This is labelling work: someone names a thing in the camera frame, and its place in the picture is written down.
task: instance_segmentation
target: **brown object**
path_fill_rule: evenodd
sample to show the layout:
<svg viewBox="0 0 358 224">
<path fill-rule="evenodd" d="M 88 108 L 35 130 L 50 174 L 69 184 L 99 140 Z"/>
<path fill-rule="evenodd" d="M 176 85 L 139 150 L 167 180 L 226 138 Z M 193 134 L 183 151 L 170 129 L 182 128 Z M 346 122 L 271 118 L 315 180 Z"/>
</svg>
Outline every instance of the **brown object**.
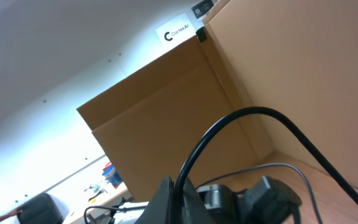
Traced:
<svg viewBox="0 0 358 224">
<path fill-rule="evenodd" d="M 264 164 L 269 162 L 292 164 L 306 175 L 313 189 L 321 219 L 324 223 L 358 224 L 358 206 L 331 177 L 279 151 L 275 151 L 260 163 Z M 250 173 L 221 179 L 217 183 L 227 185 L 232 190 L 242 190 L 252 187 L 261 180 L 263 175 L 284 181 L 284 183 L 289 185 L 301 197 L 302 206 L 300 207 L 300 213 L 302 223 L 317 223 L 305 183 L 302 178 L 290 168 L 271 167 L 256 170 Z M 293 223 L 292 217 L 289 217 L 285 223 Z"/>
<path fill-rule="evenodd" d="M 251 100 L 288 116 L 358 188 L 358 1 L 222 0 L 216 9 L 204 23 Z M 284 126 L 262 120 L 279 151 L 321 169 Z"/>
<path fill-rule="evenodd" d="M 213 47 L 193 37 L 78 108 L 138 201 L 149 200 L 164 176 L 176 179 L 211 125 L 245 107 Z M 208 144 L 191 181 L 200 184 L 270 154 L 273 144 L 263 131 L 256 117 L 232 122 Z M 246 132 L 259 134 L 249 141 Z"/>
</svg>

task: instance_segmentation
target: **white wall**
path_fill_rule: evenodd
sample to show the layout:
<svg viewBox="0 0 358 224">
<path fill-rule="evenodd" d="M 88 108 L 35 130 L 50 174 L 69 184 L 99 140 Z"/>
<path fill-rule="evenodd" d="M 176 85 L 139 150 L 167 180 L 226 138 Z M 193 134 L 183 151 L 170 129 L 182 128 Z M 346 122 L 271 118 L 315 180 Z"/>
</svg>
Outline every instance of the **white wall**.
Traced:
<svg viewBox="0 0 358 224">
<path fill-rule="evenodd" d="M 102 50 L 99 62 L 0 122 L 0 215 L 104 154 L 76 108 L 164 54 L 167 50 L 155 29 L 171 18 L 186 12 L 195 29 L 201 27 L 201 21 L 196 20 L 190 9 L 196 2 L 171 2 L 164 10 L 160 7 L 153 16 L 146 17 L 146 23 L 129 29 L 136 30 L 135 33 L 122 33 L 123 29 L 120 35 L 126 35 L 127 39 L 117 44 L 116 50 L 105 54 Z M 64 204 L 72 203 L 73 197 L 63 196 L 65 190 L 51 192 L 56 192 L 54 196 Z"/>
</svg>

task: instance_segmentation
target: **red object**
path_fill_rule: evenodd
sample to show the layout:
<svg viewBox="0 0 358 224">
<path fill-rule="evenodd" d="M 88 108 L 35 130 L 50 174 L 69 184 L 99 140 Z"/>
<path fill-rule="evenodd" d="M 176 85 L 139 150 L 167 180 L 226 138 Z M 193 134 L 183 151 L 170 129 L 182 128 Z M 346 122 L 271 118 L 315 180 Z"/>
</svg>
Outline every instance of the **red object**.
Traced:
<svg viewBox="0 0 358 224">
<path fill-rule="evenodd" d="M 111 166 L 111 162 L 108 162 L 108 163 L 104 166 L 103 172 L 106 171 L 106 169 L 109 168 L 109 166 Z"/>
</svg>

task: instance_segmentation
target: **black device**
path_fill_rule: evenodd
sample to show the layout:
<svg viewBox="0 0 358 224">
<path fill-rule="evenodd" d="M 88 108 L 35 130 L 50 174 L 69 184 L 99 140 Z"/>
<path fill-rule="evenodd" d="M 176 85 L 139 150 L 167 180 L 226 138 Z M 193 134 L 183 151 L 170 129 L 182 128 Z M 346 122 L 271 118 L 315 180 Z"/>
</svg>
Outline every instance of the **black device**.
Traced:
<svg viewBox="0 0 358 224">
<path fill-rule="evenodd" d="M 203 183 L 196 190 L 187 175 L 193 164 L 201 154 L 209 141 L 227 124 L 235 119 L 250 115 L 264 114 L 277 119 L 284 124 L 320 163 L 338 185 L 358 205 L 358 193 L 347 183 L 342 175 L 329 163 L 318 151 L 310 140 L 293 124 L 286 116 L 271 108 L 253 106 L 239 109 L 217 121 L 201 138 L 196 147 L 190 153 L 183 164 L 175 184 L 169 177 L 165 177 L 156 191 L 153 199 L 146 207 L 109 208 L 110 210 L 129 211 L 144 209 L 143 214 L 135 224 L 276 224 L 283 222 L 290 214 L 293 215 L 295 224 L 300 223 L 298 207 L 301 205 L 299 196 L 289 186 L 280 180 L 271 177 L 262 177 L 262 180 L 251 189 L 245 189 L 239 197 L 224 185 L 211 185 L 202 187 L 212 181 L 241 172 L 250 172 L 272 166 L 285 166 L 294 169 L 304 180 L 314 212 L 319 224 L 323 221 L 318 212 L 313 191 L 307 178 L 300 170 L 289 164 L 264 164 L 250 167 L 217 177 Z"/>
</svg>

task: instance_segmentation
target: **wooden table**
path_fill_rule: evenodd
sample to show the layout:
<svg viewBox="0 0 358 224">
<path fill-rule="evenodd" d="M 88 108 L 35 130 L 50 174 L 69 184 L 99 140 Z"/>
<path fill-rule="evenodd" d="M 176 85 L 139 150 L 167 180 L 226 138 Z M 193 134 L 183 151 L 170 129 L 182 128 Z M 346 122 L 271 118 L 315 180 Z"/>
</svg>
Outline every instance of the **wooden table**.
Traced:
<svg viewBox="0 0 358 224">
<path fill-rule="evenodd" d="M 291 164 L 306 175 L 313 189 L 314 196 L 316 197 L 317 206 L 324 224 L 358 224 L 358 206 L 330 176 L 281 152 L 274 152 L 268 156 L 266 160 L 261 162 L 261 164 L 269 162 Z M 317 223 L 305 184 L 302 178 L 292 169 L 286 167 L 271 167 L 221 179 L 216 183 L 224 184 L 232 190 L 238 191 L 244 188 L 251 188 L 260 180 L 262 175 L 268 175 L 284 181 L 284 183 L 289 185 L 301 197 L 302 206 L 300 207 L 300 213 L 302 224 Z M 286 220 L 285 223 L 293 223 L 292 217 Z"/>
<path fill-rule="evenodd" d="M 84 211 L 87 207 L 92 205 L 107 205 L 112 202 L 114 199 L 121 197 L 124 193 L 128 192 L 127 186 L 125 183 L 122 183 L 118 186 L 117 189 L 114 189 L 112 192 L 103 193 L 98 195 L 95 198 L 94 202 L 84 203 L 83 205 L 75 208 L 74 210 L 70 210 L 63 224 L 72 224 L 80 221 L 84 217 Z M 89 215 L 94 208 L 89 209 L 86 214 Z"/>
</svg>

